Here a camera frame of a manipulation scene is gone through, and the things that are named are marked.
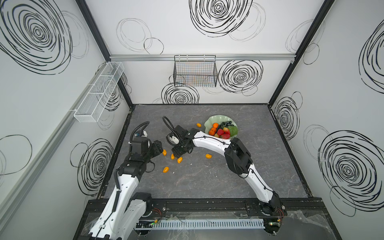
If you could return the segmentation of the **green wavy fruit bowl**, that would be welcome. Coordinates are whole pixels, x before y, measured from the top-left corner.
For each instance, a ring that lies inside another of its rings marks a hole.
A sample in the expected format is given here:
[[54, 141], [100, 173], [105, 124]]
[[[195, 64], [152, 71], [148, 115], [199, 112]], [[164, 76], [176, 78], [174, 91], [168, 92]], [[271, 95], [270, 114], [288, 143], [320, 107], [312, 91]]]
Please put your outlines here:
[[234, 122], [233, 119], [224, 115], [215, 115], [215, 116], [209, 117], [208, 120], [204, 123], [204, 127], [205, 127], [204, 132], [207, 135], [209, 135], [209, 131], [211, 131], [211, 128], [213, 128], [214, 123], [220, 124], [221, 122], [227, 122], [227, 121], [232, 121], [237, 126], [237, 124]]

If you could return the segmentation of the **dark fake grape bunch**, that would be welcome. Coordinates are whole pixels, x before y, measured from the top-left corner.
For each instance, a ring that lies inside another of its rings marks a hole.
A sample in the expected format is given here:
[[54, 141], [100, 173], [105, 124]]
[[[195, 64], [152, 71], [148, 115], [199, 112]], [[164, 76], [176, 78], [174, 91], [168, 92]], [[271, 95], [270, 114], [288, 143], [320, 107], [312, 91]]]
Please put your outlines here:
[[232, 122], [232, 121], [227, 121], [227, 122], [221, 122], [219, 124], [218, 129], [223, 129], [223, 128], [228, 128], [231, 132], [231, 137], [234, 135], [237, 135], [239, 132], [238, 127]]

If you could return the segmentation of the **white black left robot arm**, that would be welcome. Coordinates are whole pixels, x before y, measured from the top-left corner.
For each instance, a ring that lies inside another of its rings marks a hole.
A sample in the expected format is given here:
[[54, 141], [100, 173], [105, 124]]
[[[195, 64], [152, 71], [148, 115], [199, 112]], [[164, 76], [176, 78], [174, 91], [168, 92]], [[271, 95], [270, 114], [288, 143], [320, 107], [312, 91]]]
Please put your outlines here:
[[89, 230], [89, 240], [126, 240], [142, 216], [152, 213], [152, 196], [135, 193], [147, 164], [163, 153], [161, 141], [131, 140], [130, 150], [114, 173], [115, 188], [100, 217]]

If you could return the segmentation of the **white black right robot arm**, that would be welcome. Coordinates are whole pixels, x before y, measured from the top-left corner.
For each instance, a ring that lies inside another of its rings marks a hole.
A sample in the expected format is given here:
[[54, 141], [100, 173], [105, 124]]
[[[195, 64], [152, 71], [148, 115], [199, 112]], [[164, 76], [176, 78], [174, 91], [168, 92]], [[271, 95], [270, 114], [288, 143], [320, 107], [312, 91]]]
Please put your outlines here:
[[264, 215], [283, 213], [279, 195], [258, 173], [250, 152], [240, 139], [217, 138], [197, 129], [188, 131], [181, 126], [169, 129], [171, 132], [166, 136], [166, 140], [173, 146], [172, 152], [175, 158], [178, 159], [186, 153], [190, 154], [194, 148], [204, 148], [225, 157], [229, 170], [244, 179], [255, 192]]

